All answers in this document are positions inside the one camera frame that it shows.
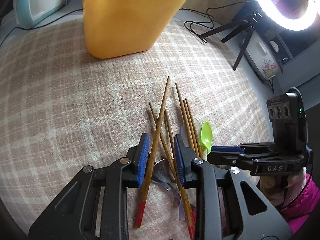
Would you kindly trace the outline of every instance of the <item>tripod stand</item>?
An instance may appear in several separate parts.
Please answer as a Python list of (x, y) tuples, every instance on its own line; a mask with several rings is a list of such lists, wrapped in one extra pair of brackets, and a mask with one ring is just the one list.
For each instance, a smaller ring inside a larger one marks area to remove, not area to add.
[(237, 34), (241, 33), (242, 31), (246, 30), (247, 34), (244, 40), (244, 43), (241, 47), (240, 53), (236, 59), (235, 64), (233, 65), (232, 69), (236, 71), (236, 68), (238, 67), (240, 60), (242, 59), (242, 56), (244, 55), (245, 50), (247, 49), (247, 46), (249, 44), (249, 41), (252, 37), (253, 31), (254, 31), (254, 26), (258, 23), (258, 21), (262, 18), (261, 14), (253, 12), (250, 14), (250, 16), (245, 19), (245, 20), (239, 20), (239, 21), (234, 21), (225, 25), (222, 25), (218, 28), (215, 28), (211, 31), (208, 31), (206, 33), (203, 33), (199, 35), (200, 38), (206, 38), (211, 35), (229, 30), (231, 28), (235, 28), (231, 33), (229, 33), (226, 37), (224, 37), (221, 41), (223, 43), (226, 43), (228, 40), (236, 36)]

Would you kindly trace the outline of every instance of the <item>pink jacket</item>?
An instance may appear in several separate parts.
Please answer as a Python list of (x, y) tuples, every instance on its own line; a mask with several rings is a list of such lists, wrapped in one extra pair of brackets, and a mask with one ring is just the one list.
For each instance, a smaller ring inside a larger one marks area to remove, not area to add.
[(291, 230), (295, 234), (302, 224), (307, 220), (320, 199), (320, 190), (312, 178), (301, 196), (293, 201), (281, 214), (288, 221)]

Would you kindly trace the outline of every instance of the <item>yellow plastic container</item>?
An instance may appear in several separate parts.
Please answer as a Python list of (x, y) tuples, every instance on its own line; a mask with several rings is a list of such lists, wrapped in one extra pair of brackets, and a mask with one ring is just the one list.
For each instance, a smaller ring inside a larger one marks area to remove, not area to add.
[(98, 58), (150, 49), (186, 0), (83, 0), (85, 42)]

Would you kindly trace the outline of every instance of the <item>ring light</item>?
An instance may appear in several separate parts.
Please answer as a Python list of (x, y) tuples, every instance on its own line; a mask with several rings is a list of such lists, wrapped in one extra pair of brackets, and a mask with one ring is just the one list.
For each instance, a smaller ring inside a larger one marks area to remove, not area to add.
[(271, 0), (257, 0), (261, 9), (280, 26), (293, 30), (302, 31), (310, 27), (316, 19), (317, 5), (314, 0), (308, 0), (308, 8), (305, 14), (299, 19), (288, 19), (283, 16)]

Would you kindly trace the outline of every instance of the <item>chopstick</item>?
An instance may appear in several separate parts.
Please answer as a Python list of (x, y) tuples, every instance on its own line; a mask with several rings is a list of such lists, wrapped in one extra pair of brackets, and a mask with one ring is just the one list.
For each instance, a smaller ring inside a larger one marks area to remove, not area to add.
[(184, 105), (183, 105), (183, 100), (182, 100), (182, 96), (181, 96), (181, 93), (180, 93), (180, 90), (179, 90), (178, 83), (176, 83), (176, 89), (177, 89), (178, 98), (179, 98), (179, 102), (180, 102), (180, 108), (181, 108), (181, 112), (182, 112), (184, 126), (186, 128), (186, 132), (187, 132), (187, 135), (188, 135), (189, 147), (194, 150), (195, 147), (193, 145), (193, 140), (192, 140), (191, 130), (190, 130), (189, 122), (188, 122), (188, 117), (187, 117), (187, 113), (186, 113), (186, 110), (185, 110)]
[(189, 112), (189, 116), (190, 116), (190, 119), (191, 119), (191, 125), (190, 126), (192, 126), (192, 128), (193, 128), (193, 132), (194, 132), (195, 138), (196, 138), (196, 147), (198, 148), (198, 152), (199, 152), (200, 158), (203, 159), (204, 156), (203, 156), (203, 152), (201, 151), (198, 132), (197, 132), (196, 126), (195, 126), (195, 121), (193, 120), (193, 116), (192, 116), (192, 113), (191, 113), (191, 110), (190, 110), (190, 105), (189, 105), (188, 100), (186, 98), (185, 98), (185, 101), (186, 101), (187, 110)]
[(154, 162), (155, 162), (155, 159), (156, 159), (156, 152), (158, 150), (159, 136), (160, 136), (160, 133), (161, 133), (161, 126), (162, 126), (162, 121), (163, 121), (163, 117), (164, 117), (165, 104), (167, 102), (169, 84), (170, 84), (170, 76), (168, 76), (167, 83), (165, 85), (164, 94), (163, 94), (162, 103), (161, 103), (161, 108), (160, 108), (160, 113), (159, 113), (159, 118), (158, 118), (158, 122), (157, 122), (157, 125), (156, 125), (156, 131), (155, 131), (155, 135), (153, 136), (153, 142), (152, 142), (152, 147), (151, 147), (148, 167), (147, 167), (147, 170), (146, 170), (144, 182), (142, 184), (141, 199), (140, 199), (140, 202), (139, 202), (138, 215), (137, 215), (137, 219), (136, 219), (136, 223), (135, 223), (135, 226), (137, 228), (141, 227), (143, 213), (144, 213), (144, 209), (146, 207), (146, 201), (147, 201), (147, 197), (148, 197), (148, 192), (149, 192), (149, 187), (150, 187), (150, 182), (151, 182), (153, 166), (154, 166)]
[(192, 123), (191, 123), (191, 117), (190, 117), (190, 113), (188, 111), (188, 107), (187, 107), (187, 103), (185, 100), (183, 100), (183, 104), (184, 104), (184, 108), (186, 110), (186, 114), (187, 114), (187, 118), (188, 118), (188, 123), (189, 123), (189, 126), (190, 126), (190, 132), (191, 132), (191, 136), (192, 136), (192, 141), (193, 141), (193, 144), (195, 146), (195, 152), (196, 152), (196, 155), (197, 155), (197, 158), (199, 158), (199, 151), (198, 151), (198, 147), (197, 147), (197, 142), (196, 142), (196, 136), (195, 136), (195, 132), (193, 130), (193, 126), (192, 126)]
[[(157, 118), (157, 115), (155, 113), (155, 110), (153, 109), (153, 106), (152, 106), (151, 103), (149, 105), (150, 105), (151, 113), (153, 115), (153, 119), (155, 120), (155, 123), (157, 124), (158, 118)], [(172, 174), (174, 176), (174, 179), (177, 181), (177, 174), (176, 174), (176, 171), (175, 171), (175, 168), (174, 168), (172, 155), (171, 155), (171, 153), (169, 151), (167, 143), (165, 142), (165, 139), (164, 139), (164, 136), (163, 136), (162, 132), (160, 133), (160, 139), (161, 139), (161, 142), (162, 142), (162, 145), (163, 145), (163, 148), (164, 148), (165, 155), (166, 155), (166, 157), (168, 159), (168, 162), (169, 162), (170, 170), (171, 170), (171, 172), (172, 172)]]
[[(171, 122), (170, 122), (170, 118), (169, 118), (167, 110), (164, 111), (164, 115), (165, 115), (165, 122), (166, 122), (167, 128), (168, 128), (171, 149), (172, 149), (172, 152), (174, 153), (173, 133), (172, 133)], [(175, 167), (176, 172), (177, 172), (176, 182), (177, 182), (177, 186), (178, 186), (178, 189), (180, 191), (180, 194), (181, 194), (181, 199), (182, 199), (184, 213), (185, 213), (185, 216), (186, 216), (186, 222), (187, 222), (187, 226), (188, 226), (190, 239), (193, 240), (194, 239), (194, 233), (195, 233), (195, 227), (194, 227), (194, 222), (192, 220), (192, 209), (191, 209), (191, 206), (190, 206), (190, 203), (189, 203), (189, 200), (188, 200), (186, 189), (183, 188), (182, 185), (181, 185), (181, 182), (180, 182), (180, 179), (179, 179), (179, 176), (178, 176), (177, 162), (176, 162), (174, 157), (173, 157), (173, 162), (174, 162), (174, 167)]]

